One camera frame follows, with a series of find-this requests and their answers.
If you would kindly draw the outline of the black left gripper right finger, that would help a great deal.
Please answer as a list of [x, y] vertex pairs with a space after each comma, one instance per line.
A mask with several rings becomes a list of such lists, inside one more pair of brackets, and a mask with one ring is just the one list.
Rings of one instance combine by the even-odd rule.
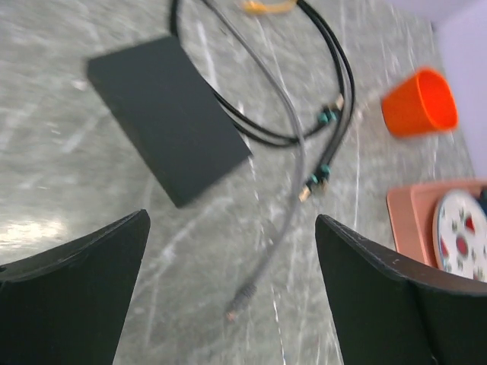
[[484, 364], [486, 284], [424, 265], [332, 217], [317, 253], [345, 364]]

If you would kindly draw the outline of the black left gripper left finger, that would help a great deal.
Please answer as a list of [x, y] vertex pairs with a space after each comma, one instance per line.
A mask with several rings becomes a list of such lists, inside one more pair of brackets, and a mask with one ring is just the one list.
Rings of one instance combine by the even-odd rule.
[[151, 221], [135, 211], [1, 266], [3, 364], [111, 364]]

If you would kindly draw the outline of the black network switch box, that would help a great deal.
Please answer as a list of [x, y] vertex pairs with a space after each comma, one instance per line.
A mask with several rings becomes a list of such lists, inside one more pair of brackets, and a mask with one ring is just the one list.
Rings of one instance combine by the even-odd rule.
[[86, 73], [178, 208], [251, 155], [174, 36], [88, 59]]

